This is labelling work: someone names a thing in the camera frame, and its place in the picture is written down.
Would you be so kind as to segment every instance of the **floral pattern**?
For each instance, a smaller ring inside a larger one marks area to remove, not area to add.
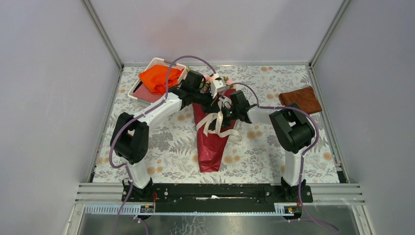
[[[208,67],[191,67],[209,73]],[[120,182],[127,177],[124,168],[112,169],[108,154],[118,115],[135,113],[146,105],[127,96],[145,67],[125,67],[116,95],[108,128],[104,135],[93,182]],[[280,105],[278,94],[310,86],[305,66],[218,66],[221,76],[250,85],[263,105]],[[255,97],[240,85],[250,103]],[[319,124],[320,141],[306,154],[304,175],[311,183],[338,183],[329,143],[320,114],[312,117]],[[242,134],[239,144],[227,142],[219,172],[200,173],[197,161],[196,125],[191,106],[169,116],[150,132],[149,150],[144,158],[147,172],[156,183],[279,183],[285,170],[284,149],[272,126],[238,122]],[[115,154],[114,162],[121,160]]]

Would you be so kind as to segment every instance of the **brown towel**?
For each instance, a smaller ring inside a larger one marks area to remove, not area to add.
[[[281,93],[278,97],[282,105],[296,103],[301,110],[308,114],[317,113],[322,110],[312,87],[306,87],[293,92]]]

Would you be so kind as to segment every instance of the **red fabric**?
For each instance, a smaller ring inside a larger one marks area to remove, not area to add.
[[[229,97],[234,91],[235,89],[227,90],[225,96]],[[193,113],[196,124],[207,115],[198,104],[193,104]],[[222,128],[221,132],[233,129],[234,126],[235,121],[232,121],[231,126],[229,128]],[[220,138],[217,134],[208,134],[205,136],[203,134],[203,128],[204,126],[197,131],[197,155],[200,172],[219,171],[228,136],[224,138]]]
[[[166,93],[167,70],[167,66],[154,65],[153,67],[140,73],[138,77],[152,94],[164,94]],[[183,70],[171,68],[168,78],[169,88],[178,84],[182,71]]]

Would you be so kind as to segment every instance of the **red bag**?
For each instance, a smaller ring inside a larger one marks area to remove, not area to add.
[[[225,92],[225,96],[234,92],[235,89],[229,89]],[[202,107],[198,104],[193,104],[193,113],[195,118],[195,123],[199,123],[203,118],[208,114],[205,114],[202,111]],[[231,126],[228,128],[222,128],[221,132],[233,129],[235,126],[235,121],[231,122]],[[208,134],[207,136],[203,134],[203,128],[200,128],[197,131],[197,155],[199,161],[200,172],[213,172],[219,171],[220,164],[222,162],[222,155],[225,149],[226,142],[228,137],[219,137],[217,134]]]

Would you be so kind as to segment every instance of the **orange towel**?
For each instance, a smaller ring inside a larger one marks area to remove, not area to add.
[[[167,66],[154,65],[146,71],[140,73],[138,77],[145,87],[153,94],[166,93],[166,74]],[[171,68],[169,73],[169,88],[178,84],[180,74],[183,70]]]

